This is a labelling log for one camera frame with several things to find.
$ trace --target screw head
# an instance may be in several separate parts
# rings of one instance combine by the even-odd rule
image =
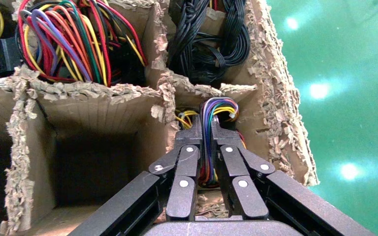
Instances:
[[[156,166],[154,166],[154,169],[155,169],[156,171],[161,171],[161,170],[163,170],[163,166],[161,166],[161,165],[156,165]]]
[[[186,180],[181,180],[179,182],[179,185],[182,187],[182,188],[185,188],[189,185],[189,182],[187,182]]]
[[[238,181],[238,186],[245,188],[245,187],[248,186],[248,183],[245,180],[240,180],[240,181]]]
[[[262,164],[262,165],[260,165],[260,168],[262,169],[262,170],[268,170],[268,169],[270,169],[270,167],[268,166],[268,165],[266,165],[266,164]]]

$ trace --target black wire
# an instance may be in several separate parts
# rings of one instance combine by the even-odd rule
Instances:
[[[176,35],[168,47],[169,68],[189,77],[193,84],[219,85],[228,67],[242,64],[250,51],[244,24],[245,0],[223,0],[227,13],[223,37],[198,32],[208,0],[187,0]],[[219,50],[204,43],[215,42]]]

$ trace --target purple wire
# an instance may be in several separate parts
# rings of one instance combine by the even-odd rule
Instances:
[[[40,27],[38,26],[37,19],[35,17],[31,17],[32,25],[34,26],[35,32],[38,33],[38,36],[40,39],[47,45],[47,47],[50,49],[51,54],[53,55],[53,63],[50,70],[50,75],[53,76],[54,72],[57,68],[57,54],[56,51],[53,48],[53,45],[51,45],[50,41],[48,41],[47,37],[43,34]]]
[[[206,147],[206,153],[207,153],[207,159],[208,159],[208,163],[209,163],[209,168],[210,168],[210,176],[209,176],[209,180],[212,180],[213,179],[213,171],[214,171],[214,168],[213,168],[213,164],[212,164],[212,158],[210,157],[210,154],[209,154],[209,151],[211,150],[210,146],[211,146],[211,141],[210,141],[210,138],[209,138],[209,131],[210,131],[210,126],[208,125],[209,123],[209,117],[210,117],[210,113],[213,112],[212,109],[219,103],[222,103],[222,102],[225,102],[225,101],[222,101],[222,100],[215,100],[211,103],[208,103],[206,104],[206,109],[205,109],[205,115],[204,115],[204,120],[203,120],[203,123],[204,123],[204,127],[205,127],[205,142],[207,142],[207,144],[209,144],[207,147]]]
[[[64,39],[63,35],[60,34],[60,32],[57,30],[57,28],[53,25],[53,23],[50,21],[50,19],[47,17],[46,14],[44,14],[44,12],[38,10],[38,9],[35,9],[34,11],[32,11],[32,15],[31,15],[31,19],[32,19],[32,24],[34,25],[35,28],[37,28],[37,31],[39,31],[39,34],[41,34],[41,36],[43,36],[43,38],[45,38],[45,36],[43,35],[41,29],[39,28],[38,24],[37,24],[37,15],[40,15],[45,22],[47,22],[48,26],[50,27],[50,29],[53,31],[53,33],[55,34],[54,36],[63,44],[63,46],[70,52],[71,56],[73,57],[73,60],[76,62],[77,66],[79,67],[79,69],[82,71],[83,75],[86,77],[86,80],[87,81],[91,81],[91,78],[87,72],[87,70],[85,69],[83,63],[79,60],[77,54],[74,52],[74,50],[72,49],[72,47],[66,42],[66,40]],[[54,48],[53,46],[50,44],[50,48],[52,49],[52,51],[54,51]],[[57,67],[57,61],[55,62],[55,59],[57,59],[57,56],[55,56],[56,52],[54,51],[54,54],[53,54],[53,65],[52,65],[52,75],[54,74],[54,71],[56,70],[56,67]]]

